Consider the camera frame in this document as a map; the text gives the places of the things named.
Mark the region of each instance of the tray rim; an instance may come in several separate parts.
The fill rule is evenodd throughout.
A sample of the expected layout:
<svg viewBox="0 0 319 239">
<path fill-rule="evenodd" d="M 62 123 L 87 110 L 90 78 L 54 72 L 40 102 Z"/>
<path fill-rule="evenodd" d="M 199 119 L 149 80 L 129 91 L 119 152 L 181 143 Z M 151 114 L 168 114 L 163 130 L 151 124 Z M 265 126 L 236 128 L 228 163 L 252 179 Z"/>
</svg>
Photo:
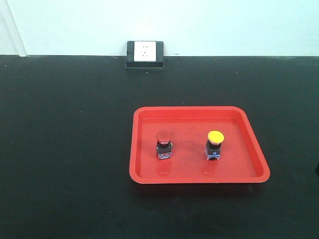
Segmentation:
<svg viewBox="0 0 319 239">
<path fill-rule="evenodd" d="M 139 115 L 143 111 L 150 110 L 233 110 L 240 114 L 244 121 L 250 139 L 255 147 L 259 161 L 262 165 L 263 174 L 256 177 L 217 177 L 217 178 L 194 178 L 185 177 L 180 178 L 182 182 L 176 182 L 176 178 L 142 178 L 135 171 L 136 157 L 137 157 L 137 138 L 138 138 L 138 125 Z M 260 148 L 254 131 L 250 125 L 246 113 L 239 107 L 235 106 L 157 106 L 157 107 L 141 107 L 134 112 L 133 116 L 133 129 L 132 129 L 132 143 L 131 143 L 131 156 L 130 156 L 130 177 L 140 184 L 184 184 L 184 183 L 263 183 L 270 177 L 270 169 Z"/>
</svg>

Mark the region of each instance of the white outlet faceplate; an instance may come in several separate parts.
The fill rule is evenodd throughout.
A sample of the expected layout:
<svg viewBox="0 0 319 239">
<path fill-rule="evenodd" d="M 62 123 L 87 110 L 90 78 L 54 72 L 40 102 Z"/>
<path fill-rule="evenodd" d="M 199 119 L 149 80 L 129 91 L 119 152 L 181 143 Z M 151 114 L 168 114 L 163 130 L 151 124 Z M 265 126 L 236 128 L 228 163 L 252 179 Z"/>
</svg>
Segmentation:
<svg viewBox="0 0 319 239">
<path fill-rule="evenodd" d="M 135 41 L 134 61 L 156 61 L 156 42 Z"/>
</svg>

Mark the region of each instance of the plastic tray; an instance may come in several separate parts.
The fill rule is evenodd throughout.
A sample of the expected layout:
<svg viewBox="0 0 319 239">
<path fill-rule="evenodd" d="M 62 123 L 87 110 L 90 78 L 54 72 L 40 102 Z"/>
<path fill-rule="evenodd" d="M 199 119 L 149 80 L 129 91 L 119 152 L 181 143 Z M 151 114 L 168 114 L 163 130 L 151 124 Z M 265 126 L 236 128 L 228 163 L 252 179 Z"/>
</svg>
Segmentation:
<svg viewBox="0 0 319 239">
<path fill-rule="evenodd" d="M 172 158 L 158 160 L 156 134 L 172 132 Z M 207 160 L 207 134 L 225 136 L 219 160 Z M 143 107 L 134 114 L 130 176 L 142 184 L 261 183 L 270 170 L 246 114 L 237 107 Z"/>
</svg>

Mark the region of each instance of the black table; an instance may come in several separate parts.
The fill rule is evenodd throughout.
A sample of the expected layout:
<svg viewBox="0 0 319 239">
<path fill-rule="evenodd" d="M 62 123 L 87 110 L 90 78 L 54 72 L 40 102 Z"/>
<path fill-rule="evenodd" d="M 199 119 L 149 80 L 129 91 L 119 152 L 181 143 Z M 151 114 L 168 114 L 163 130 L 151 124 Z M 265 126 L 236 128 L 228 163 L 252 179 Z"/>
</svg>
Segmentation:
<svg viewBox="0 0 319 239">
<path fill-rule="evenodd" d="M 0 238 L 319 238 L 319 58 L 0 56 Z M 237 106 L 262 184 L 140 185 L 134 111 Z"/>
</svg>

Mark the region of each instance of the electrical outlet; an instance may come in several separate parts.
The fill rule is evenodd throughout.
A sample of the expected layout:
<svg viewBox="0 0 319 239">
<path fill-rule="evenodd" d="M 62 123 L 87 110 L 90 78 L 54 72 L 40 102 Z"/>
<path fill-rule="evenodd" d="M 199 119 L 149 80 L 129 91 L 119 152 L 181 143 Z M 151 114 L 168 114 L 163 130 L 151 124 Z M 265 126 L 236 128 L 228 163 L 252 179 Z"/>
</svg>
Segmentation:
<svg viewBox="0 0 319 239">
<path fill-rule="evenodd" d="M 164 67 L 164 43 L 162 41 L 128 41 L 127 68 Z"/>
<path fill-rule="evenodd" d="M 156 42 L 135 41 L 134 61 L 156 61 Z"/>
</svg>

